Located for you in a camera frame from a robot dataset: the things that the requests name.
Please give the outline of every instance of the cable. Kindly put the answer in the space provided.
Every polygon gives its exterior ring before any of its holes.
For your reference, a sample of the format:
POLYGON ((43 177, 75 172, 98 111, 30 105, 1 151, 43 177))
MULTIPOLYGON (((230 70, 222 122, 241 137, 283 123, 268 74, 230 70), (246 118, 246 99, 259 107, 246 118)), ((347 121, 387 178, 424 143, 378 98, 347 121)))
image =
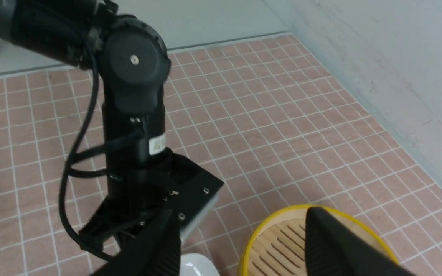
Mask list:
POLYGON ((58 198, 58 209, 59 209, 59 216, 61 219, 61 222, 63 224, 64 230, 68 233, 70 238, 75 241, 79 247, 82 250, 88 251, 91 254, 97 256, 98 258, 104 259, 106 261, 112 260, 112 256, 108 255, 102 251, 96 250, 92 246, 89 246, 86 242, 84 242, 79 235, 76 233, 76 231, 73 229, 72 225, 70 224, 67 215, 66 215, 66 189, 67 189, 67 183, 69 175, 72 171, 72 165, 76 163, 76 157, 78 155, 78 148, 81 142, 83 141, 84 135, 86 134, 86 131, 88 130, 88 127, 91 123, 91 118, 93 116, 93 111, 95 110, 96 103, 98 100, 98 87, 99 87, 99 74, 98 74, 98 64, 96 61, 96 58, 93 54, 93 49, 91 48, 90 43, 87 40, 87 37, 85 34, 81 34, 75 26, 72 25, 67 19, 65 19, 63 16, 55 12, 54 10, 49 9, 48 7, 42 5, 40 2, 33 2, 36 7, 42 9, 43 11, 47 12, 48 14, 56 17, 63 23, 65 23, 73 32, 76 33, 77 36, 81 39, 81 41, 84 44, 84 48, 86 50, 86 54, 89 55, 89 58, 91 60, 91 67, 92 67, 92 74, 93 74, 93 84, 92 84, 92 91, 91 91, 91 99, 90 104, 88 106, 88 111, 86 113, 86 116, 84 118, 83 125, 81 126, 81 129, 79 130, 78 136, 76 137, 76 140, 71 148, 71 151, 69 152, 68 159, 66 160, 64 164, 64 170, 63 170, 63 177, 61 178, 60 188, 59 188, 59 198, 58 198))

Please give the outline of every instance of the yellow bowl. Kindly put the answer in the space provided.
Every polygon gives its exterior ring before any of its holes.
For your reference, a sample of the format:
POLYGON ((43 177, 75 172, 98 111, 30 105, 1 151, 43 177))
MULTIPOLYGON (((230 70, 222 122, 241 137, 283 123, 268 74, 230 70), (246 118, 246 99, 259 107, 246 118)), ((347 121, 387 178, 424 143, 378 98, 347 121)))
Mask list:
MULTIPOLYGON (((294 229, 300 230, 298 229, 300 227, 304 230, 307 210, 310 207, 318 206, 310 204, 289 206, 266 218, 253 232, 245 248, 238 269, 239 276, 259 275, 262 274, 260 271, 270 274, 275 274, 275 271, 278 274, 288 274, 289 271, 292 271, 298 275, 306 275, 305 263, 300 257, 304 254, 304 248, 301 246, 304 244, 304 240, 294 229)), ((325 208, 358 237, 398 263, 397 257, 386 243, 362 222, 341 211, 325 206, 321 207, 325 208)))

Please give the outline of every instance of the bolt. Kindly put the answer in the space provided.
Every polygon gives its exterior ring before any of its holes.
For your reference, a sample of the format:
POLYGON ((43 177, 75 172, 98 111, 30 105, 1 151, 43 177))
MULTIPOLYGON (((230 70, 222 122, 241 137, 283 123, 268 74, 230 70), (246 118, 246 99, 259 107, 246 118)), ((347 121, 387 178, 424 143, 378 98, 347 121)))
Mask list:
POLYGON ((139 64, 139 58, 137 57, 137 55, 133 54, 132 56, 130 56, 130 61, 132 62, 132 64, 134 65, 138 65, 139 64))

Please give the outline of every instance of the wall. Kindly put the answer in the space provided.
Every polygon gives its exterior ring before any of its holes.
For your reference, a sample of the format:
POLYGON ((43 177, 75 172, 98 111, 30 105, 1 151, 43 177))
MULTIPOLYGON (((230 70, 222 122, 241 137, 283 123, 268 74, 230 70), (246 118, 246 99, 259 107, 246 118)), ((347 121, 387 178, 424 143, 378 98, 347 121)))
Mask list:
POLYGON ((442 1, 265 2, 442 185, 442 1))
MULTIPOLYGON (((169 49, 287 31, 260 0, 115 0, 153 26, 169 49)), ((56 66, 49 58, 0 39, 0 74, 56 66)))

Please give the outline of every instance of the white label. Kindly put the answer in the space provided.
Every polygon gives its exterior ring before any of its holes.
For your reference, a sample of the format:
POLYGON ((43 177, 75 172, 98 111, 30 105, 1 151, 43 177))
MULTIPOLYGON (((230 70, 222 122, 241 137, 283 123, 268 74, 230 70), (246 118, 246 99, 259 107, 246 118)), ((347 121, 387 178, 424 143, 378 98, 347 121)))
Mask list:
POLYGON ((165 148, 167 148, 167 136, 165 133, 149 140, 149 155, 157 155, 165 150, 165 148))

